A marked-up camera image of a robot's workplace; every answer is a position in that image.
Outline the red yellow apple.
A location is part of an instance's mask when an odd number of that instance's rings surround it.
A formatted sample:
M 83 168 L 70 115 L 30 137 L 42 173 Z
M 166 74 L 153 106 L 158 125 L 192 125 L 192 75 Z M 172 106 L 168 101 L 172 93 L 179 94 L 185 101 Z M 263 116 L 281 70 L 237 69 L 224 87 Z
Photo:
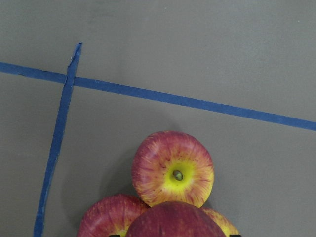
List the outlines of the red yellow apple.
M 139 198 L 116 194 L 93 204 L 84 214 L 78 237 L 124 237 L 132 222 L 149 209 Z
M 127 237 L 224 237 L 222 229 L 200 208 L 172 201 L 149 208 L 137 217 Z
M 150 207 L 167 201 L 202 207 L 215 174 L 211 155 L 199 140 L 179 131 L 161 131 L 141 143 L 131 176 L 138 196 Z
M 221 213 L 212 208 L 201 208 L 223 231 L 226 237 L 230 235 L 238 234 L 241 235 L 239 230 Z

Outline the long blue tape strip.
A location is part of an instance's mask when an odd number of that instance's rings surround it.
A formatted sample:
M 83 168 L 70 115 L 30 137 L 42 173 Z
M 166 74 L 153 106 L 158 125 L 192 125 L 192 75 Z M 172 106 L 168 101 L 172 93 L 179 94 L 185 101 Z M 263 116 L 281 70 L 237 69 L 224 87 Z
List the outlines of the long blue tape strip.
M 29 68 L 5 62 L 1 62 L 0 71 L 2 73 L 20 75 L 28 78 L 41 79 L 62 84 L 66 82 L 65 74 L 43 71 L 40 69 Z M 147 100 L 159 101 L 200 110 L 212 111 L 247 119 L 254 119 L 259 121 L 287 125 L 311 131 L 316 130 L 316 123 L 310 120 L 272 114 L 268 112 L 236 107 L 221 103 L 215 103 L 211 101 L 199 100 L 195 98 L 152 91 L 127 85 L 120 85 L 106 81 L 100 81 L 83 77 L 75 77 L 74 86 L 105 91 L 115 94 L 121 94 L 126 96 L 132 96 Z

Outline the crossing blue tape strip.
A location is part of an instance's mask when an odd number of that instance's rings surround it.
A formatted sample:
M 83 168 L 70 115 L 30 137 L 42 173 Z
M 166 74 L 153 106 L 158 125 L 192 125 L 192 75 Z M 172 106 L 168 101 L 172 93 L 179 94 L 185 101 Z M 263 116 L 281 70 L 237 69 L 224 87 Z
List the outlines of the crossing blue tape strip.
M 74 87 L 75 76 L 79 59 L 81 56 L 82 43 L 78 43 L 75 46 L 71 61 L 67 67 L 66 79 L 63 85 L 60 104 L 58 108 L 56 123 L 52 136 L 52 142 L 50 146 L 49 156 L 46 164 L 44 179 L 41 188 L 41 194 L 39 198 L 39 204 L 33 229 L 34 237 L 41 237 L 44 230 L 44 220 L 46 204 L 49 195 L 49 190 L 55 170 L 55 166 L 58 161 L 58 157 L 61 151 L 61 145 L 64 137 L 64 131 L 67 122 L 68 110 L 72 98 L 72 92 Z

